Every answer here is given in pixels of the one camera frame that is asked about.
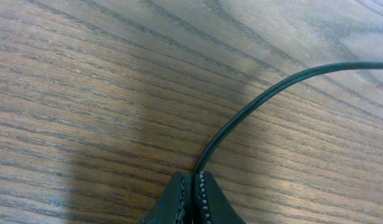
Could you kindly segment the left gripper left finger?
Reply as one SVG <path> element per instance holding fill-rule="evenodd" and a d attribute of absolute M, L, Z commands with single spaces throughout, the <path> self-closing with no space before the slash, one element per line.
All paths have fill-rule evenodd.
<path fill-rule="evenodd" d="M 142 224 L 191 224 L 191 174 L 176 172 Z"/>

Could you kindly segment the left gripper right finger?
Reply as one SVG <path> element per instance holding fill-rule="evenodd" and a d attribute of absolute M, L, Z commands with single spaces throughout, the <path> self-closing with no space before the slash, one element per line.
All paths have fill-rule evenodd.
<path fill-rule="evenodd" d="M 196 224 L 245 224 L 208 171 L 201 171 L 193 183 L 193 222 Z"/>

